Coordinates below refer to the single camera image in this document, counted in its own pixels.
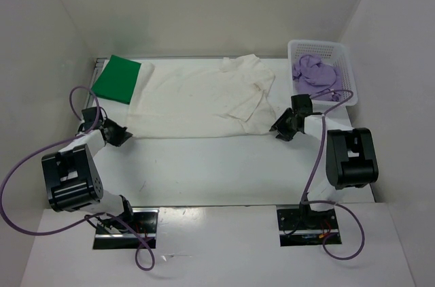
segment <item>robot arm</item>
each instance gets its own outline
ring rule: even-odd
[[[120,127],[101,114],[95,128],[84,134],[92,126],[97,109],[84,109],[82,113],[84,122],[79,128],[79,137],[58,152],[42,158],[50,206],[56,212],[111,213],[129,223],[133,218],[130,203],[122,195],[113,195],[103,189],[93,157],[106,144],[121,146],[133,135],[126,127]],[[115,220],[106,219],[106,223],[118,230],[124,229]]]
[[[277,139],[291,141],[297,132],[321,139],[322,113],[313,112],[309,95],[292,97],[292,108],[272,126],[278,132]],[[342,189],[362,188],[376,182],[379,171],[373,146],[372,135],[368,129],[354,129],[326,119],[326,177],[308,194],[312,200],[340,201]],[[328,205],[313,205],[316,211]]]

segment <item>plastic basket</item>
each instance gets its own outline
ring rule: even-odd
[[[351,90],[353,97],[344,105],[355,105],[358,102],[358,95],[356,92],[355,79],[353,78],[352,66],[349,59],[349,53],[347,48],[342,44],[328,41],[315,41],[315,40],[292,40],[288,43],[288,58],[290,62],[290,79],[293,81],[292,67],[293,64],[303,54],[318,54],[321,56],[322,61],[325,64],[338,67],[341,70],[343,77],[343,88]],[[295,81],[293,81],[293,91],[297,94],[297,87]],[[348,92],[344,92],[341,95],[340,101],[346,99],[349,96]],[[335,105],[335,101],[320,101],[313,100],[317,105]]]

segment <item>purple cloth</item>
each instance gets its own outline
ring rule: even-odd
[[[327,90],[342,90],[340,69],[323,64],[317,54],[303,54],[293,66],[293,80],[300,94],[316,95]],[[322,95],[316,100],[340,101],[341,92]]]

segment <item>white wall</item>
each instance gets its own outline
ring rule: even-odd
[[[343,36],[359,106],[351,119],[374,135],[376,192],[387,201],[413,277],[435,271],[435,0],[362,0]]]
[[[62,0],[92,53],[285,56],[291,39],[336,41],[358,0]]]
[[[0,178],[28,153],[77,128],[69,89],[88,84],[90,53],[60,0],[0,0]],[[83,106],[84,94],[77,96]],[[41,157],[12,177],[7,213],[35,230],[47,205]],[[0,220],[0,285],[19,286],[33,238]]]

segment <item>white cloth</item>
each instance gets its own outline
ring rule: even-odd
[[[128,108],[135,137],[265,134],[275,121],[266,97],[275,75],[253,54],[220,68],[142,64]]]

